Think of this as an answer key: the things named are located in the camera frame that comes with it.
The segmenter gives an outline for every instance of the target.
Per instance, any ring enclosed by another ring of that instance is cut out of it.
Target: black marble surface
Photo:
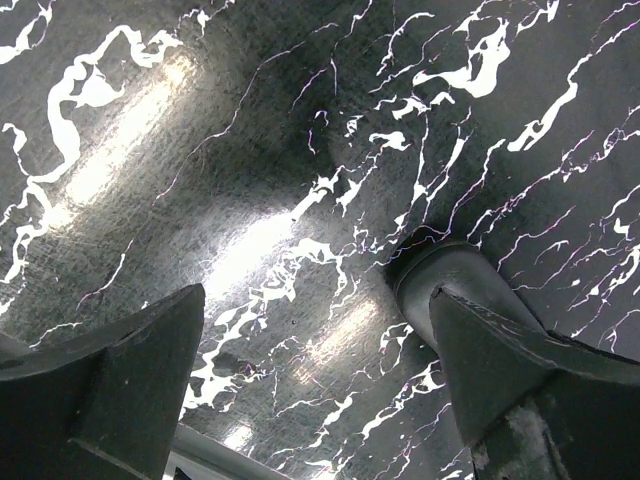
[[[640,359],[638,23],[622,0],[10,0],[0,329],[41,348],[202,282],[185,424],[293,479],[471,479],[386,265],[467,239],[548,328]]]

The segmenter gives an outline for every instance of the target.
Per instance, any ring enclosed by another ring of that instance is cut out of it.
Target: black glossy surface
[[[57,343],[202,282],[184,423],[318,480],[470,475],[384,278],[418,227],[640,358],[639,2],[0,12],[5,333]]]

